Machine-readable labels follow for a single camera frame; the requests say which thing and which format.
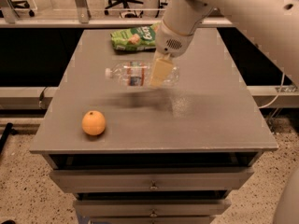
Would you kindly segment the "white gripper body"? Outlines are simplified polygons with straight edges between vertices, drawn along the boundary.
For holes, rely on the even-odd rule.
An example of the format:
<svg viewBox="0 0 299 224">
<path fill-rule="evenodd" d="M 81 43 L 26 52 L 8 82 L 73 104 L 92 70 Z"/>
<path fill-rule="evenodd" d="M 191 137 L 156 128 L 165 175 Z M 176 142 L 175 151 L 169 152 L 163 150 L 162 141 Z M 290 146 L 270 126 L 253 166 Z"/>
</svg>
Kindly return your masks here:
<svg viewBox="0 0 299 224">
<path fill-rule="evenodd" d="M 180 35 L 167 27 L 164 21 L 161 22 L 155 36 L 156 51 L 162 54 L 171 54 L 171 58 L 181 56 L 191 44 L 193 34 Z"/>
</svg>

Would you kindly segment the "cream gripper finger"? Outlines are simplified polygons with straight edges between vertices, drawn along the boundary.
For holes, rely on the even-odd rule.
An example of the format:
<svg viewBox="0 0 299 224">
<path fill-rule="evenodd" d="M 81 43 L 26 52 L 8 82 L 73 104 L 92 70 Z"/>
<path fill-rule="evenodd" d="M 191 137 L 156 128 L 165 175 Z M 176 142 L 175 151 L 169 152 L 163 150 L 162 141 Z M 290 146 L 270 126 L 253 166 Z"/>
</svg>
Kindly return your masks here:
<svg viewBox="0 0 299 224">
<path fill-rule="evenodd" d="M 164 60 L 170 61 L 171 60 L 171 54 L 170 53 L 162 54 L 159 51 L 155 51 L 153 60 L 155 61 L 157 59 L 164 59 Z"/>
<path fill-rule="evenodd" d="M 151 87 L 160 87 L 171 74 L 173 68 L 172 61 L 163 58 L 157 59 L 152 66 L 149 77 Z"/>
</svg>

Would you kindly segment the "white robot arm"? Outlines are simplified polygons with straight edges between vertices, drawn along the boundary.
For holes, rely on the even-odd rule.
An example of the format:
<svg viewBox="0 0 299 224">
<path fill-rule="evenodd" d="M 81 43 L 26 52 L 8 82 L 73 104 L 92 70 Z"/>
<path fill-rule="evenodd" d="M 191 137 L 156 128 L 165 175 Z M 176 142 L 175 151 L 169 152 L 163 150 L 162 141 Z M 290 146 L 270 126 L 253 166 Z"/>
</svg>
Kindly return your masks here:
<svg viewBox="0 0 299 224">
<path fill-rule="evenodd" d="M 154 58 L 184 54 L 196 28 L 215 8 L 299 85 L 299 0 L 169 0 L 155 36 Z"/>
</svg>

